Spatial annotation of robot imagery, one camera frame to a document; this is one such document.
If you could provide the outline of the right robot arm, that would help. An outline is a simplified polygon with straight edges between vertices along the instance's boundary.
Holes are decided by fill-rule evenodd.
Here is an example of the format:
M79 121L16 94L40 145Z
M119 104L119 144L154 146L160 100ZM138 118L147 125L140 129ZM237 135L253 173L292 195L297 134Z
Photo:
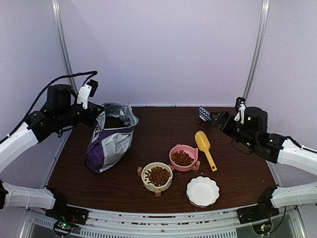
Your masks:
M317 173L317 152L301 145L291 136L267 132L268 114L258 107L239 106L234 116L230 112L211 113L211 121L221 132L245 145L255 154L274 164L296 167L310 174ZM254 215L264 219L273 211L293 205L314 204L317 184L311 182L291 187L267 188L254 207Z

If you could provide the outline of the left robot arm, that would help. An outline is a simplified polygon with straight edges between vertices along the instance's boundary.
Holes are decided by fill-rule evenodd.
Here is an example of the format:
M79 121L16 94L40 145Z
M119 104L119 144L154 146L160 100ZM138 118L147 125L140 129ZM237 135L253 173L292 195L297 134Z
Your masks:
M78 93L70 85L57 84L47 88L47 100L39 111L27 113L20 126L0 144L0 169L4 170L22 153L43 142L51 134L59 137L83 123L95 124L104 110L102 106L88 101L93 97L98 83L90 80ZM52 210L60 220L71 216L66 200L55 189L35 189L0 183L0 207L36 207Z

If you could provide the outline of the yellow plastic scoop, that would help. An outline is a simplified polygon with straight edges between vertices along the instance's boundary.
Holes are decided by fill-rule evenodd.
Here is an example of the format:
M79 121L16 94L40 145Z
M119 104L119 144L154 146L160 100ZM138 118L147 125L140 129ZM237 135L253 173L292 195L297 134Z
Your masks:
M211 170L213 172L216 172L217 167L216 167L216 164L215 164L215 162L212 158L212 155L210 153L211 144L210 144L206 134L203 131L197 131L195 133L195 142L198 146L198 149L205 154Z

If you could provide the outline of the purple pet food bag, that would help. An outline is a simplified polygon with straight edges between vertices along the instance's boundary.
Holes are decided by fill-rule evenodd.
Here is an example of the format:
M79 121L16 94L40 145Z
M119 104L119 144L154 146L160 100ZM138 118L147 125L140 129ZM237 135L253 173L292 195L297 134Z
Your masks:
M130 103L104 103L102 106L104 111L97 117L85 160L86 167L96 174L110 169L125 155L139 123ZM118 119L123 126L106 128L108 119Z

